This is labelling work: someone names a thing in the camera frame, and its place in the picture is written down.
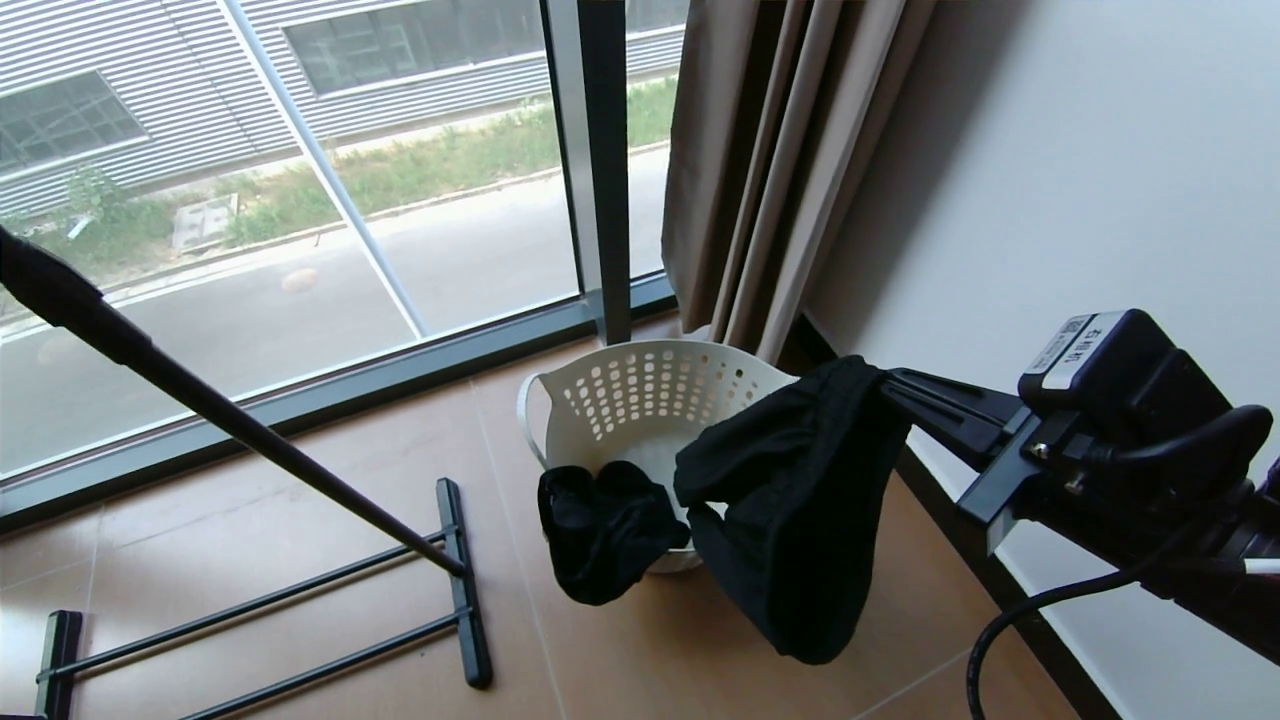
black baseboard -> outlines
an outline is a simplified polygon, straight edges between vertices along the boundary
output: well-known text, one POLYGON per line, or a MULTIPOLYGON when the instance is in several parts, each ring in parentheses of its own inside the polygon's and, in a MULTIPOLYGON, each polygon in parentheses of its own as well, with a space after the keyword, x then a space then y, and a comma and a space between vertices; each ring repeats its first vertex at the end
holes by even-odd
MULTIPOLYGON (((780 365, 788 373, 801 374, 835 359, 836 352, 832 347, 809 319, 801 316, 787 337, 787 347, 783 350, 780 365)), ((1023 587, 1004 562, 986 553, 982 534, 959 516, 951 497, 910 448, 902 448, 896 469, 942 534, 964 559, 969 570, 987 589, 991 600, 1001 610, 1027 600, 1023 587)), ((1014 626, 1082 720, 1120 720, 1120 714, 1039 612, 1014 626)))

laundry basket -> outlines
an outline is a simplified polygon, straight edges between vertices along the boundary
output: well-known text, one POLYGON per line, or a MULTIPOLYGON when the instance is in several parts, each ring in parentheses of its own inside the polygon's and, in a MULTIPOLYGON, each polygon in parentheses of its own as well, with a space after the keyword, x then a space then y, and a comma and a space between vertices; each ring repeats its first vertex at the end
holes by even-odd
MULTIPOLYGON (((652 340, 625 342, 584 355, 563 368, 530 375, 516 398, 516 415, 543 469, 580 465, 598 473, 627 460, 667 488, 676 518, 672 480, 676 452, 716 424, 794 377, 754 355, 714 342, 652 340), (540 380, 552 398, 547 450, 529 424, 529 392, 540 380)), ((667 552, 650 573, 696 568, 692 544, 667 552)))

curtain fold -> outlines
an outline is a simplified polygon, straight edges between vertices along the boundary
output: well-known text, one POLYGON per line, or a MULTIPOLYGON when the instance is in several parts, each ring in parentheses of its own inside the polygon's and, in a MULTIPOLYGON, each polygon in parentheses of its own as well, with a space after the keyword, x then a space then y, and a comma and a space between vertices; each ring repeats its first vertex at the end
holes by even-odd
POLYGON ((685 332, 774 361, 933 0, 691 0, 662 252, 685 332))

grass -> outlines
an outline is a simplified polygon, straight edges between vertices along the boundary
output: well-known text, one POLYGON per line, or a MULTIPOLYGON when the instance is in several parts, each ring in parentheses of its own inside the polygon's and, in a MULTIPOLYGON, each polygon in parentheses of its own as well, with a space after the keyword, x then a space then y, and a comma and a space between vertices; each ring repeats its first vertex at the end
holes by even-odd
MULTIPOLYGON (((627 145, 666 140, 676 99, 676 78, 627 88, 627 145)), ((364 214, 398 208, 448 192, 483 187, 559 165, 556 117, 547 100, 527 102, 493 122, 466 129, 449 126, 412 142, 330 159, 356 208, 364 214)), ((270 176, 219 179, 209 197, 239 193, 239 213, 228 227, 227 245, 273 240, 338 220, 324 188, 305 164, 270 176)), ((202 197, 137 199, 115 202, 76 240, 65 237, 70 217, 28 234, 99 283, 137 277, 172 260, 172 218, 182 205, 202 197)))

beige curtain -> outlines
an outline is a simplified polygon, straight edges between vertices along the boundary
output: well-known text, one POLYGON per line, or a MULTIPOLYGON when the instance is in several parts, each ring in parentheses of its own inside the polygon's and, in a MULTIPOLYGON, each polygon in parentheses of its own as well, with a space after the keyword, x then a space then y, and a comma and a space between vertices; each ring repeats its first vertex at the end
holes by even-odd
POLYGON ((691 0, 662 256, 685 332, 776 361, 933 0, 691 0))

